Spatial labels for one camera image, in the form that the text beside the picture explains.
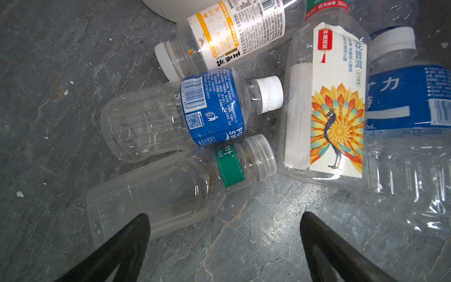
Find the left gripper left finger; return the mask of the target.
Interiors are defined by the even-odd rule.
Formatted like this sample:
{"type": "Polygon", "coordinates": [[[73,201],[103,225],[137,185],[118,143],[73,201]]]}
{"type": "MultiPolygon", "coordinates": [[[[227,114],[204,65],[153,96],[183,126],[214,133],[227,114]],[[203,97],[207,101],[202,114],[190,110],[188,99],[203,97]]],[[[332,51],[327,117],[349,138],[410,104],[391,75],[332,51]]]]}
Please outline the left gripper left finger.
{"type": "Polygon", "coordinates": [[[89,257],[57,279],[59,282],[137,281],[146,254],[151,228],[141,213],[89,257]]]}

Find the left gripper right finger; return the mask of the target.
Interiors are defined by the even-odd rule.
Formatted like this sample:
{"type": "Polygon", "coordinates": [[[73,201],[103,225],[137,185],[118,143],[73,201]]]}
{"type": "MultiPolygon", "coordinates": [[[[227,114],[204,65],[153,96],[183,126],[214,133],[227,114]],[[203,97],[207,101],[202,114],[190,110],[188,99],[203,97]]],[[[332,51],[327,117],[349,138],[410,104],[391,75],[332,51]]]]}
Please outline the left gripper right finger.
{"type": "Polygon", "coordinates": [[[393,282],[395,279],[365,258],[310,211],[303,213],[300,235],[314,282],[393,282]]]}

